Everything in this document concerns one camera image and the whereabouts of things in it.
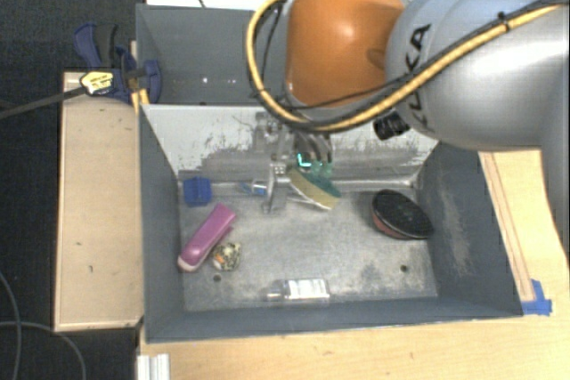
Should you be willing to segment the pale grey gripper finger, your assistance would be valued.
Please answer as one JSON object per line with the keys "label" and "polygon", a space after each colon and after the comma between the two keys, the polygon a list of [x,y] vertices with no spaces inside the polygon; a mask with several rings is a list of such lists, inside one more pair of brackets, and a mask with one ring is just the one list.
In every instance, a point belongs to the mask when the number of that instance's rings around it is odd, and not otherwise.
{"label": "pale grey gripper finger", "polygon": [[286,207],[289,188],[290,178],[287,166],[284,164],[271,164],[265,201],[262,205],[265,214],[272,214]]}

